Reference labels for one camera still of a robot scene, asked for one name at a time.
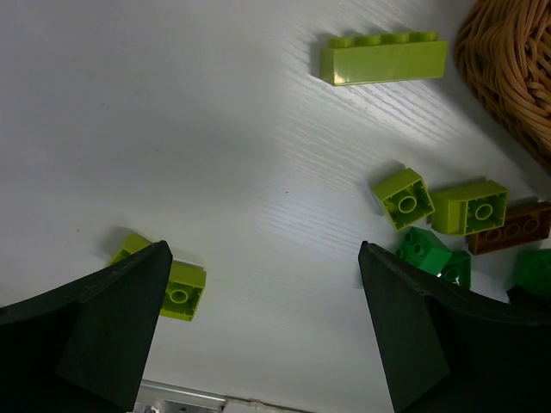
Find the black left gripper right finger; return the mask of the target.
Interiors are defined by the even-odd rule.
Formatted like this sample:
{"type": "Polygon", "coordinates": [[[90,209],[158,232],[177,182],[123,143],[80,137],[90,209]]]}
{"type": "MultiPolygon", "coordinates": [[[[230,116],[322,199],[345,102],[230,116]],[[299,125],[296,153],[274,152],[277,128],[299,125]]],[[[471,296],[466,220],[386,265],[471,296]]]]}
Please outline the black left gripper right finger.
{"type": "Polygon", "coordinates": [[[396,412],[548,412],[550,316],[363,242],[358,261],[396,412]]]}

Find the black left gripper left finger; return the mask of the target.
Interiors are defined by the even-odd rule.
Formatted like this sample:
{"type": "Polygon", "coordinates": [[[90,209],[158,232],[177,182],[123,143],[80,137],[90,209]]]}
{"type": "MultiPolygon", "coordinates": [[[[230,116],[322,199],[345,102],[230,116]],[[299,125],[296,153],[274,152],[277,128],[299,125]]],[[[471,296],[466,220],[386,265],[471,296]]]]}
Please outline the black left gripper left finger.
{"type": "Polygon", "coordinates": [[[156,242],[1,310],[3,412],[130,412],[173,255],[156,242]]]}

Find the green lego plate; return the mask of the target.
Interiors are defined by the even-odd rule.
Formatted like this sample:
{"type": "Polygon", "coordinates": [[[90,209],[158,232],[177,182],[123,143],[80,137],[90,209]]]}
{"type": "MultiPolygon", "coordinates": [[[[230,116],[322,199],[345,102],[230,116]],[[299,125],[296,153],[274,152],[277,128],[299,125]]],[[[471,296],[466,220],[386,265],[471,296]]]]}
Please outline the green lego plate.
{"type": "Polygon", "coordinates": [[[514,284],[535,296],[550,298],[550,249],[523,250],[514,265],[514,284]]]}

